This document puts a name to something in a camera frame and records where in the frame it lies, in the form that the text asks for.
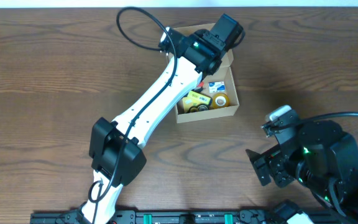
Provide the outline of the blue white staples box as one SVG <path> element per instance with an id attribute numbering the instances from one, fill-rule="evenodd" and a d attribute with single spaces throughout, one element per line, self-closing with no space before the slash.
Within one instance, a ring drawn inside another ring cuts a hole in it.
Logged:
<path id="1" fill-rule="evenodd" d="M 223 81 L 220 82 L 209 82 L 208 89 L 210 93 L 220 93 L 226 91 L 226 86 Z"/>

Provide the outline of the yellow highlighter marker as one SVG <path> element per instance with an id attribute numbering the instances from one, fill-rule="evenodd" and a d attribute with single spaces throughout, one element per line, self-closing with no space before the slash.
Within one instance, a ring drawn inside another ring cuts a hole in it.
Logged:
<path id="1" fill-rule="evenodd" d="M 190 91 L 187 94 L 187 97 L 189 97 L 193 101 L 196 101 L 199 104 L 210 105 L 212 103 L 211 97 L 203 95 L 203 94 L 195 92 L 195 91 Z"/>

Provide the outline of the cardboard box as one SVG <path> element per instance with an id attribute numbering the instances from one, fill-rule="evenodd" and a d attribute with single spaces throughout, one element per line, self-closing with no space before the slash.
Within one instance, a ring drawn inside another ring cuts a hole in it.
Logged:
<path id="1" fill-rule="evenodd" d="M 212 108 L 212 105 L 209 107 L 209 110 L 187 113 L 185 107 L 183 106 L 183 100 L 180 100 L 174 107 L 175 116 L 177 123 L 187 123 L 193 121 L 201 121 L 205 119 L 220 118 L 225 116 L 233 116 L 239 107 L 239 99 L 237 96 L 236 87 L 234 84 L 234 78 L 232 75 L 231 65 L 234 60 L 232 50 L 229 50 L 222 59 L 222 64 L 218 71 L 214 75 L 208 75 L 203 82 L 203 90 L 201 91 L 202 95 L 208 96 L 215 102 L 215 95 L 218 92 L 209 92 L 209 84 L 212 82 L 223 82 L 225 87 L 223 94 L 226 95 L 226 101 L 228 105 L 222 108 Z"/>

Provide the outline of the correction tape dispenser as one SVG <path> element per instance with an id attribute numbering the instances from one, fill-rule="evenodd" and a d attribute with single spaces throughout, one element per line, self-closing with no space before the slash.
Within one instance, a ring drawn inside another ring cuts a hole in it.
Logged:
<path id="1" fill-rule="evenodd" d="M 195 113 L 195 112 L 200 112 L 200 111 L 208 111 L 209 110 L 209 106 L 208 105 L 198 105 L 198 106 L 192 106 L 189 108 L 188 112 L 189 113 Z"/>

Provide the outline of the yellow adhesive tape roll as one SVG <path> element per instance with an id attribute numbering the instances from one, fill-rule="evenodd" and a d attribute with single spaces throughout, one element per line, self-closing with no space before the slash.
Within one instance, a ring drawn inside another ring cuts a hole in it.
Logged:
<path id="1" fill-rule="evenodd" d="M 217 93 L 213 96 L 212 108 L 219 109 L 228 107 L 230 104 L 229 98 L 224 93 Z"/>

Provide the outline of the cream sticky note pad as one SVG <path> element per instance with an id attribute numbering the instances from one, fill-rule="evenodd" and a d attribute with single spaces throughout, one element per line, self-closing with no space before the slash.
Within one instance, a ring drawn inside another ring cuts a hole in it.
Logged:
<path id="1" fill-rule="evenodd" d="M 189 112 L 189 109 L 193 106 L 197 106 L 198 102 L 190 97 L 183 97 L 182 98 L 183 110 L 184 113 Z"/>

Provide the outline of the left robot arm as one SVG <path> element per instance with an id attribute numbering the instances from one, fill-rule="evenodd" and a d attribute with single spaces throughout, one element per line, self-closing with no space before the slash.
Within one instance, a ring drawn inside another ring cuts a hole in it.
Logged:
<path id="1" fill-rule="evenodd" d="M 99 118 L 92 127 L 89 156 L 94 182 L 81 208 L 87 223 L 107 223 L 124 186 L 146 163 L 143 148 L 167 113 L 201 80 L 214 74 L 231 44 L 216 28 L 188 36 L 167 27 L 159 49 L 172 57 L 151 87 L 112 121 Z"/>

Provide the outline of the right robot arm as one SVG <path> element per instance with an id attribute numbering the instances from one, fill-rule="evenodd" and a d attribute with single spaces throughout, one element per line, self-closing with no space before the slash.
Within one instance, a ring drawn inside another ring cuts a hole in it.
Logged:
<path id="1" fill-rule="evenodd" d="M 277 144 L 258 153 L 246 151 L 261 183 L 284 188 L 297 181 L 342 223 L 358 223 L 358 145 L 333 119 L 358 117 L 336 112 L 301 119 L 290 106 L 265 117 L 262 129 Z"/>

